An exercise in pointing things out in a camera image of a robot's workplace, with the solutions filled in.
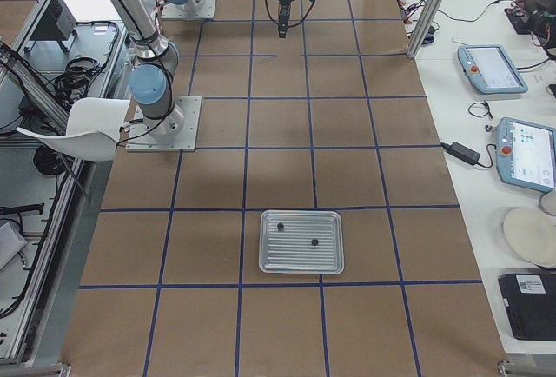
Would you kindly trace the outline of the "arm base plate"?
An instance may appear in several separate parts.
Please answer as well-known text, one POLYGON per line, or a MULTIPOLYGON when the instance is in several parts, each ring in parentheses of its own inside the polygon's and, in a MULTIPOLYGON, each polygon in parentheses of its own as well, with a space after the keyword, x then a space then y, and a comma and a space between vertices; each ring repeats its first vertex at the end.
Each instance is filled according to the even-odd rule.
POLYGON ((125 148, 129 152, 193 152, 199 129, 202 98, 200 96, 177 96, 174 109, 161 125, 157 121, 144 118, 138 105, 135 119, 142 123, 133 124, 125 148))
POLYGON ((163 0, 162 20, 212 20, 216 0, 163 0))

